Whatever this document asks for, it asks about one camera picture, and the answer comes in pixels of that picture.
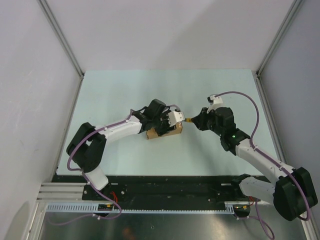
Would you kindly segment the brown cardboard express box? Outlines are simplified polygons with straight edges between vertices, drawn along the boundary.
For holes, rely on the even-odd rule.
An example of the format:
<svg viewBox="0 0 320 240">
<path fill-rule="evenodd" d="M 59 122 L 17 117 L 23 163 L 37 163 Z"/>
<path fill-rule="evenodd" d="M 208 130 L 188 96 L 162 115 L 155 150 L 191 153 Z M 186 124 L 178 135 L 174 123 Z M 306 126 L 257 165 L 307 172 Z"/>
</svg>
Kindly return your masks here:
<svg viewBox="0 0 320 240">
<path fill-rule="evenodd" d="M 155 129 L 151 128 L 146 132 L 146 138 L 148 140 L 169 137 L 173 135 L 181 134 L 183 131 L 183 125 L 181 122 L 176 123 L 174 126 L 171 126 L 166 129 Z"/>
</svg>

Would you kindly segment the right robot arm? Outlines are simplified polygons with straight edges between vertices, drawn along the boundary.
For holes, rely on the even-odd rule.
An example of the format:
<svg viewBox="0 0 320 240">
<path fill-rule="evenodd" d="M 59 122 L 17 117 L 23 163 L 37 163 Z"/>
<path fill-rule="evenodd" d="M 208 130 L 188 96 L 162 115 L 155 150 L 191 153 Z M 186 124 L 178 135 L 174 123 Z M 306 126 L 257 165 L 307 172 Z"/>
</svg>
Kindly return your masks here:
<svg viewBox="0 0 320 240">
<path fill-rule="evenodd" d="M 254 145 L 253 138 L 237 128 L 233 111 L 229 107 L 208 110 L 188 118 L 200 131 L 212 131 L 220 138 L 223 149 L 245 160 L 261 172 L 267 181 L 260 181 L 248 174 L 235 180 L 231 196 L 242 201 L 247 196 L 272 203 L 286 220 L 300 218 L 318 204 L 318 197 L 310 173 L 303 167 L 294 168 Z"/>
</svg>

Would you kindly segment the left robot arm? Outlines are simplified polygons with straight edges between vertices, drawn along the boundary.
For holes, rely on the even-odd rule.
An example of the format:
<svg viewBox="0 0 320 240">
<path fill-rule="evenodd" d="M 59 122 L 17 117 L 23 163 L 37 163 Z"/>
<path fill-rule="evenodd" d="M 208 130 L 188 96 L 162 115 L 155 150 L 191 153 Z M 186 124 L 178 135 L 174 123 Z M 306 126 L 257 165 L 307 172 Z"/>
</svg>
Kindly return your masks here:
<svg viewBox="0 0 320 240">
<path fill-rule="evenodd" d="M 85 122 L 66 148 L 67 169 L 81 172 L 92 185 L 93 194 L 105 200 L 111 193 L 109 180 L 100 167 L 106 145 L 149 130 L 154 130 L 161 137 L 176 130 L 177 124 L 184 120 L 180 108 L 155 98 L 148 106 L 131 109 L 128 116 L 118 122 L 101 127 Z"/>
</svg>

